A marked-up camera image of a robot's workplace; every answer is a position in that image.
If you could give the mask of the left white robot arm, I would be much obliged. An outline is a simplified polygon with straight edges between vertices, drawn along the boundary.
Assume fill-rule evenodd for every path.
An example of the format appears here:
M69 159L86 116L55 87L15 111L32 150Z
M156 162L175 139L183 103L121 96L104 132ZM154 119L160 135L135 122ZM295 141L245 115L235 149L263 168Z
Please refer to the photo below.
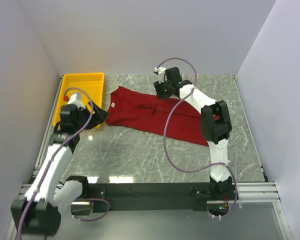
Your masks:
M92 206L93 198L85 176L70 176L61 189L60 178L72 159L80 140L80 133L106 121L109 113L94 102L91 110L80 101L68 103L60 109L60 120L49 139L46 158L30 188L22 199L14 200L11 213L18 239L23 234L54 236L59 230L62 214L72 203L83 199Z

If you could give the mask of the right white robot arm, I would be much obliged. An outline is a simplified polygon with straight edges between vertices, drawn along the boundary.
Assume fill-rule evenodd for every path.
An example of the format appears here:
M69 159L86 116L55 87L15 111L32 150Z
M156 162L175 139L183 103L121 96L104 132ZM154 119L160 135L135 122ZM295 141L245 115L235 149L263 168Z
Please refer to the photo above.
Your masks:
M164 74L163 80L156 81L153 85L157 98L160 100L176 96L179 101L169 112L163 129L163 149L168 162L176 170L183 173L197 173L205 169L210 170L210 184L208 195L212 198L225 198L233 187L235 177L229 169L228 143L232 131L232 123L227 103L223 100L217 101L202 91L198 90L195 83L183 80L177 67L165 68L155 67L156 75ZM184 170L177 167L167 151L166 137L170 119L179 105L187 102L198 113L200 113L201 133L208 143L211 164L196 169Z

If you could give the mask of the red t shirt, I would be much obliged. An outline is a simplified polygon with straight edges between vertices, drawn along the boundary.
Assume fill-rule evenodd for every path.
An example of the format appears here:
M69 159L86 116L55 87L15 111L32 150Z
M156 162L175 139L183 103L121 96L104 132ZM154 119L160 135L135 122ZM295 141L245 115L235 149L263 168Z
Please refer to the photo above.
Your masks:
M162 136L169 113L178 101L174 98L159 100L155 95L120 86L110 94L109 116L105 122L111 126L128 127ZM201 115L187 102L182 102L173 112L166 136L208 146L201 131Z

